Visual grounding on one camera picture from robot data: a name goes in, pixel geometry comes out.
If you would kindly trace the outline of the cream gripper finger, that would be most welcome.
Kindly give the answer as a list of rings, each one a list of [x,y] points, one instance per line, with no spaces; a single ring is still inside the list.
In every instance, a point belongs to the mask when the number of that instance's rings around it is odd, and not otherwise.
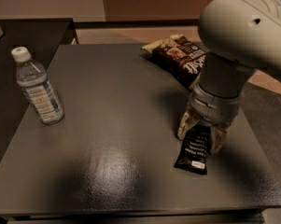
[[[216,154],[222,148],[230,129],[229,124],[219,124],[211,127],[212,145],[210,152]]]
[[[177,130],[177,138],[183,140],[187,131],[198,124],[200,119],[191,111],[186,110]]]

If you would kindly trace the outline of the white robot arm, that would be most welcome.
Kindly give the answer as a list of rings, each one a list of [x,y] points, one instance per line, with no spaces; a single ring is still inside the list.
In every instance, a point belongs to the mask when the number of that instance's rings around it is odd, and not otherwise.
[[[281,0],[213,0],[200,16],[198,33],[208,52],[177,137],[197,124],[208,126],[210,151],[217,153],[250,77],[260,70],[281,82]]]

